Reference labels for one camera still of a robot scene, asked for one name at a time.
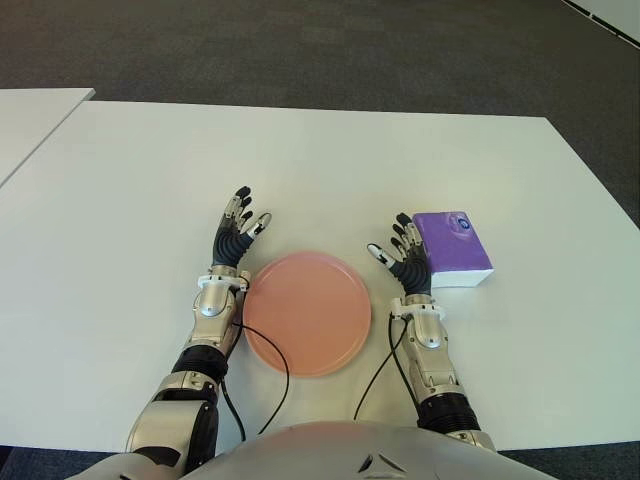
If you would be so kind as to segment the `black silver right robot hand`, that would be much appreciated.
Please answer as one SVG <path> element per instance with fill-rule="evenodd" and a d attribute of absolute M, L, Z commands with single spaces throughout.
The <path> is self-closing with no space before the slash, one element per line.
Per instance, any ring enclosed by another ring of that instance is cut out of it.
<path fill-rule="evenodd" d="M 368 252 L 391 272 L 406 295 L 430 295 L 432 272 L 429 254 L 418 228 L 406 213 L 401 212 L 396 216 L 392 229 L 396 236 L 391 238 L 391 243 L 400 254 L 399 259 L 375 243 L 367 245 Z"/>

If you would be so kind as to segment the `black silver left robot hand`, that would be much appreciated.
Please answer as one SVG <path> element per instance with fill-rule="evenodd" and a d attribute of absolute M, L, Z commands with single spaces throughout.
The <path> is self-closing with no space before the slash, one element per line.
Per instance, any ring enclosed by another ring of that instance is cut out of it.
<path fill-rule="evenodd" d="M 251 202 L 251 188 L 243 186 L 227 203 L 213 240 L 212 267 L 222 265 L 236 268 L 255 239 L 268 227 L 272 219 L 269 212 L 244 228 L 253 216 L 253 212 L 247 210 Z"/>

